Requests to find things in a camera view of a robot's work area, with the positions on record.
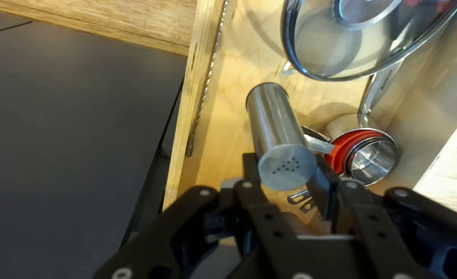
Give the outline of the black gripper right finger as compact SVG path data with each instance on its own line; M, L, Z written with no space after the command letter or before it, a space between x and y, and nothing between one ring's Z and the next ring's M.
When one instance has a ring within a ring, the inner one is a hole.
M375 279L409 276L409 256L401 235L363 183L341 178L318 155L308 189L321 215L332 223L332 232L352 235L353 256L363 273Z

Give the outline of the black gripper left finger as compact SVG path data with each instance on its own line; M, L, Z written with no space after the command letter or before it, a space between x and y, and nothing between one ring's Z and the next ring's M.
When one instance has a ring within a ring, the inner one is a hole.
M231 279L311 279L296 251L290 220L262 191L256 155L243 153L242 167L242 180L234 186L243 223L237 231L242 262Z

